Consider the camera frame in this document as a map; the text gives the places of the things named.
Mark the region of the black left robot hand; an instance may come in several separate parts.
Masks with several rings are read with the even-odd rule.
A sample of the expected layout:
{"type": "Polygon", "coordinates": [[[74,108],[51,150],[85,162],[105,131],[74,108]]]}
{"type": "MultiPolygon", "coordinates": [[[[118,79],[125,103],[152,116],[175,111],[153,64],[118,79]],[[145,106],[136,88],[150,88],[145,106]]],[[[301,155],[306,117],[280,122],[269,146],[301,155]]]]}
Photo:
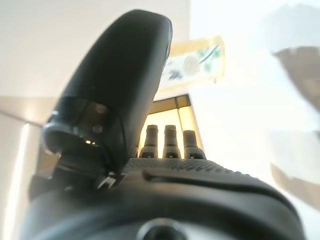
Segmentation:
{"type": "Polygon", "coordinates": [[[207,160],[186,130],[147,128],[170,53],[172,23],[131,10],[88,51],[42,129],[59,159],[35,174],[21,240],[303,240],[295,207],[248,174],[207,160]]]}

